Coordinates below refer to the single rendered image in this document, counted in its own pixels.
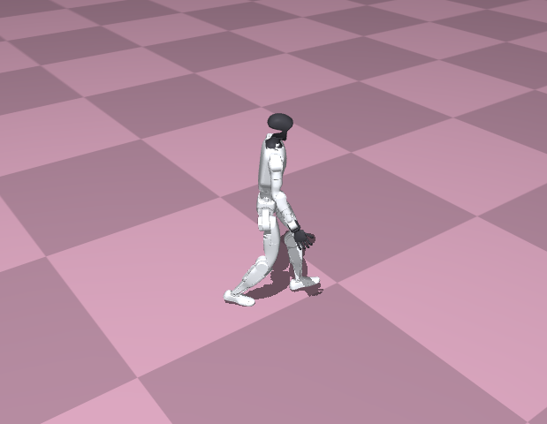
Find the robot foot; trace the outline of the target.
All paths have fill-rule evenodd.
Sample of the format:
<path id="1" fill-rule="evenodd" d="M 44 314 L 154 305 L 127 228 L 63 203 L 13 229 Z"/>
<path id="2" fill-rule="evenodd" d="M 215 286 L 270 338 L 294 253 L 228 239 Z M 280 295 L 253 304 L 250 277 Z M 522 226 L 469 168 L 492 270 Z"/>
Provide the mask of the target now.
<path id="1" fill-rule="evenodd" d="M 318 276 L 313 276 L 313 277 L 302 276 L 302 281 L 296 282 L 296 279 L 293 279 L 290 281 L 289 286 L 291 290 L 296 290 L 301 287 L 308 287 L 314 284 L 318 284 L 319 282 L 320 282 L 320 278 Z"/>
<path id="2" fill-rule="evenodd" d="M 246 296 L 245 294 L 241 293 L 238 297 L 232 296 L 232 293 L 234 291 L 228 290 L 224 293 L 224 299 L 236 302 L 240 305 L 251 307 L 255 304 L 255 300 L 251 297 Z M 233 293 L 234 294 L 234 293 Z M 237 293 L 238 295 L 238 293 Z"/>

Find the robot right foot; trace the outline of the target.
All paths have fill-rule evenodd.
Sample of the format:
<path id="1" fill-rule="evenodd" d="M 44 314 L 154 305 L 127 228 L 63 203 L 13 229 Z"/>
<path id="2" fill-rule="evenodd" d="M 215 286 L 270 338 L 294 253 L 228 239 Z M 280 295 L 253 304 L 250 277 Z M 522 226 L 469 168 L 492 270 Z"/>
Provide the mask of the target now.
<path id="1" fill-rule="evenodd" d="M 224 293 L 224 299 L 236 302 L 240 305 L 251 307 L 255 304 L 255 300 L 251 297 L 246 296 L 245 294 L 241 293 L 238 297 L 232 296 L 232 293 L 234 291 L 228 290 Z M 234 293 L 233 293 L 234 294 Z M 237 293 L 238 295 L 238 293 Z"/>

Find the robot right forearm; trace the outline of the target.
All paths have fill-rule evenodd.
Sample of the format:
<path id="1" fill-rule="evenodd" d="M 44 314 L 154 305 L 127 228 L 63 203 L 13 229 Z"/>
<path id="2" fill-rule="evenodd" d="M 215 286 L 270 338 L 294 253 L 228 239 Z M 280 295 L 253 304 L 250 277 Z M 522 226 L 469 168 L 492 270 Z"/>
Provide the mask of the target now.
<path id="1" fill-rule="evenodd" d="M 298 228 L 298 225 L 294 221 L 294 216 L 289 208 L 289 204 L 286 201 L 286 197 L 283 193 L 279 193 L 276 196 L 277 210 L 281 213 L 281 216 L 285 219 L 290 229 L 293 231 Z"/>

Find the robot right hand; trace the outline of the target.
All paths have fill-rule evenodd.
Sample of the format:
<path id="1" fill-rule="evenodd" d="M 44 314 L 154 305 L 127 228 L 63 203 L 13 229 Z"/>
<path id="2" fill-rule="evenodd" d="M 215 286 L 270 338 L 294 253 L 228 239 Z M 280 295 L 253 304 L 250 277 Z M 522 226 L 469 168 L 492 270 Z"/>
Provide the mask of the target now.
<path id="1" fill-rule="evenodd" d="M 294 232 L 294 235 L 293 235 L 293 236 L 294 236 L 295 242 L 297 243 L 298 248 L 301 250 L 301 247 L 300 247 L 300 244 L 301 244 L 302 248 L 305 250 L 306 247 L 309 248 L 307 242 L 308 242 L 311 246 L 313 245 L 313 244 L 307 239 L 307 236 L 309 236 L 309 237 L 312 238 L 312 239 L 313 239 L 314 237 L 311 236 L 310 234 L 304 232 L 304 230 L 301 230 L 301 229 L 300 229 L 300 225 L 298 224 L 298 222 L 297 222 L 296 220 L 294 220 L 294 221 L 295 221 L 295 223 L 298 225 L 298 228 L 296 228 L 296 229 L 294 229 L 294 230 L 292 231 L 292 230 L 290 229 L 290 227 L 289 227 L 289 226 L 288 226 L 288 227 L 289 227 L 289 229 L 290 229 L 291 232 Z M 307 235 L 307 236 L 306 236 L 306 235 Z M 306 240 L 307 242 L 306 242 L 305 240 Z M 304 245 L 303 245 L 302 242 L 305 244 L 306 247 L 304 247 Z M 300 243 L 300 244 L 299 244 L 299 243 Z"/>

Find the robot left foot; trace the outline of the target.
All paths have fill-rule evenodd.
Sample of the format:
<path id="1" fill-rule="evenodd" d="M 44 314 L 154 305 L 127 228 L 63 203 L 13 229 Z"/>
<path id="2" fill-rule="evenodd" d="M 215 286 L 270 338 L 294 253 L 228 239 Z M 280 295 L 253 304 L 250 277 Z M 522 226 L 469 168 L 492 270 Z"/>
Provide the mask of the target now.
<path id="1" fill-rule="evenodd" d="M 289 286 L 291 290 L 296 290 L 301 287 L 308 287 L 314 284 L 318 284 L 319 282 L 320 282 L 320 278 L 318 276 L 313 276 L 313 277 L 302 276 L 302 281 L 296 282 L 296 279 L 293 279 L 290 281 Z"/>

